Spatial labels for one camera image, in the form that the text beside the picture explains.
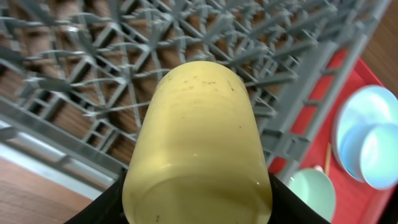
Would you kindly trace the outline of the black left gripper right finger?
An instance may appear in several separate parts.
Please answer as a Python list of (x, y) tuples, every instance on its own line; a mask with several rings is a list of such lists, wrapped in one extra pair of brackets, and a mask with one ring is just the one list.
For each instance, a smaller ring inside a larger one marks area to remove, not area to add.
[(273, 173), (269, 173), (272, 189), (272, 212), (268, 224), (330, 224), (299, 199)]

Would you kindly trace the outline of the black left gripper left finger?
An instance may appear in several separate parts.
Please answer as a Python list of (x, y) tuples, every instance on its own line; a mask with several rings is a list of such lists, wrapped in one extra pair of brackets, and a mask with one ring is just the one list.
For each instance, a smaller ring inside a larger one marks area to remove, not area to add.
[(126, 174), (127, 169), (121, 169), (118, 180), (65, 224), (128, 224), (122, 204)]

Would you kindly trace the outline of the green bowl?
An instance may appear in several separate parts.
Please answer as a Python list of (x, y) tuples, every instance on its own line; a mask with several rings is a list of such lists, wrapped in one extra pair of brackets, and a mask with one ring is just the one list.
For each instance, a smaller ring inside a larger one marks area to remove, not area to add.
[(329, 177), (317, 169), (300, 169), (288, 188), (314, 212), (331, 222), (336, 209), (336, 192)]

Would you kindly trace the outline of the light blue bowl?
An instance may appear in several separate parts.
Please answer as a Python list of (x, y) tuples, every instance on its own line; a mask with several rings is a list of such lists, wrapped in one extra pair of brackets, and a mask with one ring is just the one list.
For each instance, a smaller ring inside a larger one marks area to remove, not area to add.
[(359, 182), (386, 190), (397, 183), (397, 125), (363, 125), (348, 131), (340, 148), (343, 168)]

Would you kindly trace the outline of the yellow cup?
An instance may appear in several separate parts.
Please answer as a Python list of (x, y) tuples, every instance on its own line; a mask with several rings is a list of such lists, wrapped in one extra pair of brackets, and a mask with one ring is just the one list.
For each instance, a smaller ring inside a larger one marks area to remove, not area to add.
[(267, 223), (272, 192), (239, 77), (214, 62), (166, 74), (144, 118), (123, 187), (129, 223)]

